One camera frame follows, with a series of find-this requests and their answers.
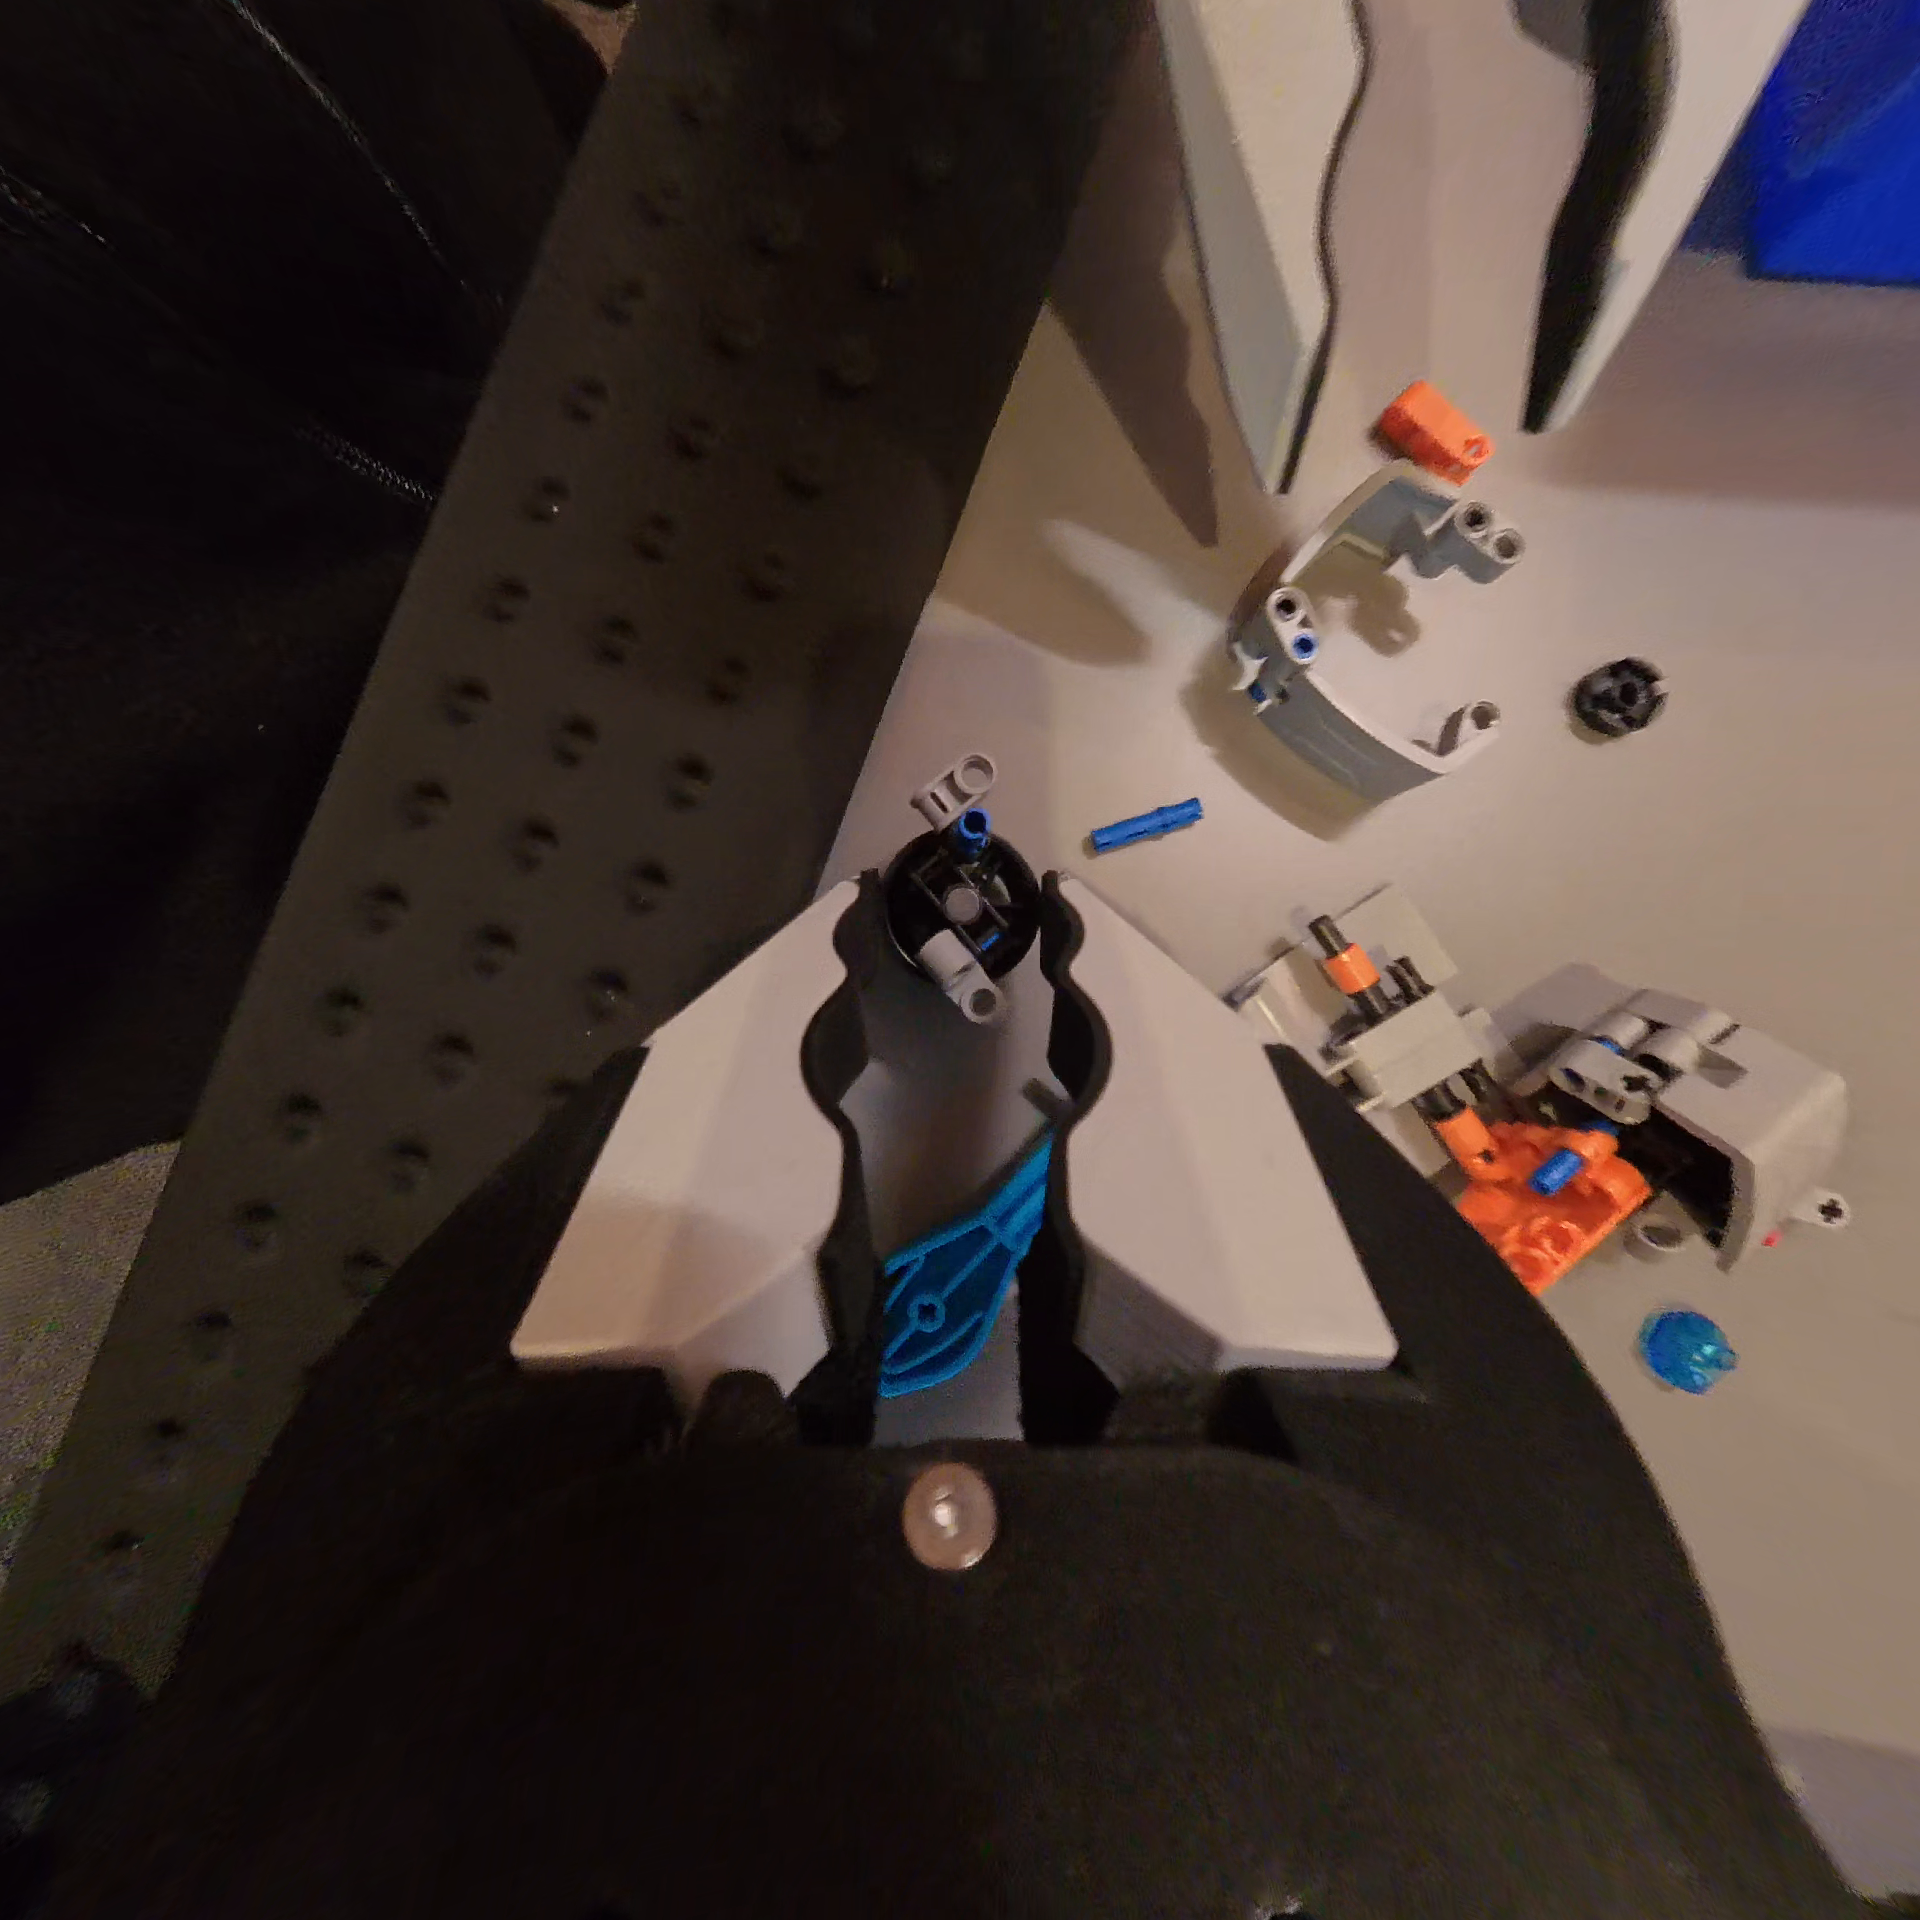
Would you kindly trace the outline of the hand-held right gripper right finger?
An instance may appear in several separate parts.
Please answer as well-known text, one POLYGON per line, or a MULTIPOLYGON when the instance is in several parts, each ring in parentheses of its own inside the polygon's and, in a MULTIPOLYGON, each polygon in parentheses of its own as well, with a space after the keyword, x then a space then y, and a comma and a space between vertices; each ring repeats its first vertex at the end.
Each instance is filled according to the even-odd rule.
POLYGON ((1273 1044, 1075 875, 1040 884, 1040 977, 1069 1348, 1109 1384, 1387 1368, 1273 1044))

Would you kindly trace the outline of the light blue plastic strip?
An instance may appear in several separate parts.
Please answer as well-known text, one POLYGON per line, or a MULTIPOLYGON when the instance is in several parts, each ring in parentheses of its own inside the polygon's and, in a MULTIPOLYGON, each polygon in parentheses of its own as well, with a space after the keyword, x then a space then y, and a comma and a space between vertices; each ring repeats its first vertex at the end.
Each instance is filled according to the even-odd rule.
POLYGON ((882 1265, 882 1401, 946 1384, 979 1358, 1040 1229, 1047 1176, 1040 1130, 981 1199, 882 1265))

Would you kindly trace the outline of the blue translucent round stud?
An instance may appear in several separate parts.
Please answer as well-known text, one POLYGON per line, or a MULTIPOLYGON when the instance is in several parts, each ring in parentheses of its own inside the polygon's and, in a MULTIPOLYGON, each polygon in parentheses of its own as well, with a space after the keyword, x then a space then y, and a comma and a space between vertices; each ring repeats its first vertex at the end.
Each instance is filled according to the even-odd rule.
POLYGON ((1703 1396, 1739 1368, 1727 1333, 1698 1309, 1654 1309, 1636 1333, 1644 1373, 1683 1396, 1703 1396))

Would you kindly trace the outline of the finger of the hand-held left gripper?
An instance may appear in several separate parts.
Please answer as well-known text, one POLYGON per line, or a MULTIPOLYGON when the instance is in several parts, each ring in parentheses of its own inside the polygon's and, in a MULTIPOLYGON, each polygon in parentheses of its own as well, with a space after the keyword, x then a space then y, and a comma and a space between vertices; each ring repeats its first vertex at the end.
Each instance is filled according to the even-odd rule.
POLYGON ((1157 4, 1212 338, 1268 492, 1331 359, 1331 185, 1370 79, 1360 4, 1157 4))
POLYGON ((1804 4, 1519 4, 1588 84, 1588 131, 1549 233, 1526 435, 1583 407, 1681 242, 1804 4))

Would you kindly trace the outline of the grey curved panel block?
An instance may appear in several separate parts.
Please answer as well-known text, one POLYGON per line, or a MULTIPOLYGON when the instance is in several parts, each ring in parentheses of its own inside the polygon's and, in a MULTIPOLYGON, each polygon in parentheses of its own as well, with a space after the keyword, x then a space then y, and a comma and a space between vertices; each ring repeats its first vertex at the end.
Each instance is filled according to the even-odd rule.
POLYGON ((1434 785, 1492 746, 1503 707, 1470 699, 1428 738, 1368 714, 1338 672, 1384 626, 1387 586, 1456 574, 1490 586, 1526 556, 1486 499, 1384 460, 1288 556, 1271 556, 1229 620, 1233 689, 1288 754, 1360 804, 1434 785))

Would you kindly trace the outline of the small grey panel orange pin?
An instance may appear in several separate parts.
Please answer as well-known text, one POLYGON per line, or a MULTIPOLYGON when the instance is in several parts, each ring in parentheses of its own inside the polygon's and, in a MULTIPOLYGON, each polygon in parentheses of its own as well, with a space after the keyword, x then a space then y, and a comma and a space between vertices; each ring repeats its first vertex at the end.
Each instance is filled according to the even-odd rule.
POLYGON ((1300 1051, 1420 1176, 1441 1179, 1452 1158, 1418 1098, 1471 1100, 1497 1049, 1492 1017, 1445 993, 1456 962, 1393 880, 1335 912, 1331 925, 1338 946, 1359 946, 1375 966, 1382 1017, 1324 974, 1324 943, 1310 931, 1240 977, 1224 1002, 1264 1044, 1300 1051))

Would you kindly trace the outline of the small orange block pin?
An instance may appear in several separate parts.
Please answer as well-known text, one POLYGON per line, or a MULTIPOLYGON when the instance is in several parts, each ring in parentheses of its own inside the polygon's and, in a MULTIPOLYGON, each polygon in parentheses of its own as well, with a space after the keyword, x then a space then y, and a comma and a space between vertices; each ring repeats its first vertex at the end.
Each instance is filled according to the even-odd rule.
POLYGON ((1452 486, 1496 458, 1496 438, 1428 377, 1408 383, 1370 432, 1384 450, 1452 486))

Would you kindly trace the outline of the grey block module orange part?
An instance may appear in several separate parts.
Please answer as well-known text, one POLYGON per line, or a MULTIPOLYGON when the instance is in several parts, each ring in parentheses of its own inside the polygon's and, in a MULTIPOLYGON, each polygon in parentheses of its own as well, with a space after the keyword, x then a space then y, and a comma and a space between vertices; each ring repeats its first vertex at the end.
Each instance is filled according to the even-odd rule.
POLYGON ((1434 1124, 1456 1210, 1544 1293, 1608 1239, 1701 1239, 1718 1269, 1848 1225, 1827 1176, 1848 1086, 1729 1013, 1569 962, 1496 1013, 1514 1118, 1434 1124))

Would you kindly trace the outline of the black round core blue pin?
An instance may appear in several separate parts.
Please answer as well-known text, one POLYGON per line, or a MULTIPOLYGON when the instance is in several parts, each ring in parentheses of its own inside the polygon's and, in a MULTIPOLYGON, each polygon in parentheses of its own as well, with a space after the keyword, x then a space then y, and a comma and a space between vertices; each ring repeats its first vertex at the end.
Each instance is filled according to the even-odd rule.
POLYGON ((910 794, 922 831, 882 875, 888 937, 973 1026, 1006 1017, 1006 979, 1040 934, 1040 877, 987 806, 992 754, 961 754, 910 794))

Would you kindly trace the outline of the small black round block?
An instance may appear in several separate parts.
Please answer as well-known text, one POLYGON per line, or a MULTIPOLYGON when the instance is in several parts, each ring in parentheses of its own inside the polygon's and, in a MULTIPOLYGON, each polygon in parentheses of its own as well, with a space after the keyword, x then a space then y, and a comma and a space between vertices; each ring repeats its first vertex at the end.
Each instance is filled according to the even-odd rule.
POLYGON ((1583 672, 1567 695, 1569 721, 1588 738, 1644 730, 1667 706, 1661 670, 1639 655, 1608 659, 1583 672))

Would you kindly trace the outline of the blue plastic bin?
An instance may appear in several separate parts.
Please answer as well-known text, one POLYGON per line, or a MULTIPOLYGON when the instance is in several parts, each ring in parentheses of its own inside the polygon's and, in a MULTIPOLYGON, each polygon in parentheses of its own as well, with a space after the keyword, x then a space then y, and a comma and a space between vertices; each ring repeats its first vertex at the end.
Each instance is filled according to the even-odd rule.
POLYGON ((1916 4, 1812 4, 1681 239, 1751 276, 1916 288, 1916 4))

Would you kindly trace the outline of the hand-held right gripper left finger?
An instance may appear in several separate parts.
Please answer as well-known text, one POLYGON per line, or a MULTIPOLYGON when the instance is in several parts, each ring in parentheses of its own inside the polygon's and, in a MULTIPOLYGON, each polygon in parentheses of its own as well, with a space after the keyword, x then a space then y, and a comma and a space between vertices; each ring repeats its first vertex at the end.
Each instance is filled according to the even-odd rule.
POLYGON ((508 1339, 526 1368, 855 1358, 878 1261, 845 1100, 878 902, 840 880, 644 1044, 508 1339))

